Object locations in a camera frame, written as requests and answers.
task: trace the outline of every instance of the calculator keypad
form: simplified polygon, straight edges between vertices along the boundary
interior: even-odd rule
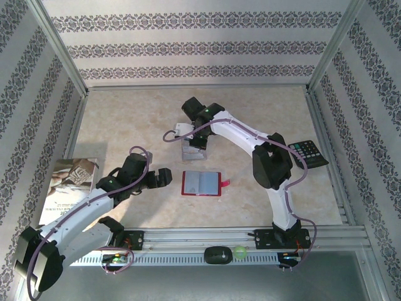
[[[312,140],[290,144],[289,147],[296,151],[306,161],[308,169],[328,164],[328,162],[320,154],[320,151],[315,146],[315,143],[313,143]],[[293,157],[296,165],[303,169],[302,162],[298,160],[295,155],[293,155]]]

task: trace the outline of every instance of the patterned wall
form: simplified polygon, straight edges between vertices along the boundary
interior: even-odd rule
[[[308,83],[350,0],[43,0],[89,87]]]
[[[401,300],[401,1],[369,0],[316,89],[346,193]]]
[[[13,298],[19,234],[37,225],[81,95],[24,0],[0,0],[0,300]]]

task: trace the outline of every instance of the book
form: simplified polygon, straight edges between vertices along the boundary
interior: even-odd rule
[[[98,170],[96,158],[57,160],[39,225],[51,223],[87,197],[96,185]]]
[[[221,196],[221,172],[184,171],[183,196]]]

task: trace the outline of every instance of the black mouse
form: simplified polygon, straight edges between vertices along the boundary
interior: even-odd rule
[[[226,265],[232,262],[232,251],[226,246],[211,246],[205,250],[204,258],[210,265]]]

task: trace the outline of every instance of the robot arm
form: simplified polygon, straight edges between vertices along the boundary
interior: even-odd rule
[[[82,231],[94,220],[128,199],[131,194],[141,193],[145,188],[152,189],[169,185],[172,180],[171,170],[159,169],[159,175],[156,175],[155,171],[149,171],[141,181],[131,188],[103,196],[90,204],[89,201],[105,193],[133,184],[140,179],[146,165],[146,157],[140,154],[130,154],[122,167],[114,169],[107,177],[102,178],[96,184],[96,189],[65,215],[39,230],[32,227],[26,228],[18,239],[15,271],[26,278],[28,265],[35,249],[43,238],[56,228],[61,219],[66,220],[57,228],[56,232],[52,232],[36,259],[31,281],[38,292],[49,289],[59,279],[63,268],[71,265],[90,251],[108,245],[121,247],[124,227],[109,216],[100,219],[94,227],[85,232]],[[85,203],[87,206],[77,211]]]
[[[253,160],[255,180],[266,189],[269,196],[273,210],[273,227],[281,231],[285,236],[296,232],[300,228],[300,222],[288,211],[284,195],[284,188],[291,177],[290,170],[293,166],[291,158],[286,150],[259,138],[264,137],[280,144],[285,144],[283,137],[277,133],[268,135],[258,132],[234,118],[224,107],[216,103],[205,107],[195,97],[186,101],[182,106],[182,110],[191,119],[192,124],[177,124],[174,130],[178,136],[185,135],[213,120],[230,120],[230,122],[210,124],[210,126],[198,131],[192,136],[190,145],[205,149],[209,135],[221,135],[246,151]],[[234,125],[232,121],[256,133],[257,137]],[[288,201],[290,206],[293,207],[289,192]]]

